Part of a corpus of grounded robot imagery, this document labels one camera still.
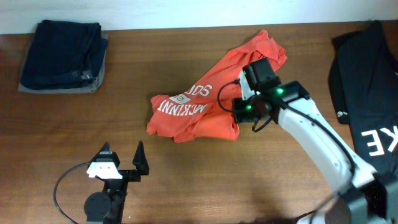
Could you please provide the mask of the red polo shirt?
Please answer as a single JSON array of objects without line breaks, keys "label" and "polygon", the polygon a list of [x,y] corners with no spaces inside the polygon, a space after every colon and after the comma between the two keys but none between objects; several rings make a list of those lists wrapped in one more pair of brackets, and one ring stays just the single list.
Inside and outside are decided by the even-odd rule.
[{"label": "red polo shirt", "polygon": [[230,110],[232,100],[241,97],[241,87],[233,81],[244,66],[262,58],[273,71],[287,60],[285,49],[266,30],[230,50],[187,91],[152,97],[153,115],[146,131],[177,143],[198,137],[236,140],[239,126]]}]

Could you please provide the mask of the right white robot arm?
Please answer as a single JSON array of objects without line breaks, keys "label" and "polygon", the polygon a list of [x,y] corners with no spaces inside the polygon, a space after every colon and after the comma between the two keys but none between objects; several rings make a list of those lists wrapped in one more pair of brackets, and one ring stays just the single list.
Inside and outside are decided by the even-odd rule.
[{"label": "right white robot arm", "polygon": [[397,223],[397,178],[379,174],[321,115],[297,81],[264,85],[236,80],[249,116],[267,116],[305,150],[331,188],[312,212],[273,223]]}]

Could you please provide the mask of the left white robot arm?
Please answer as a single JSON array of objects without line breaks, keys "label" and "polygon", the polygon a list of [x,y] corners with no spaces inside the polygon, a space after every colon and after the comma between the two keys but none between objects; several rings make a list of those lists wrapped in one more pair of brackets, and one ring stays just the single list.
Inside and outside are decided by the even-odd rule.
[{"label": "left white robot arm", "polygon": [[150,171],[142,141],[137,145],[132,164],[135,169],[119,169],[119,157],[110,150],[108,142],[92,158],[86,173],[90,178],[103,181],[104,185],[101,191],[91,194],[85,201],[87,223],[122,222],[128,184],[140,182]]}]

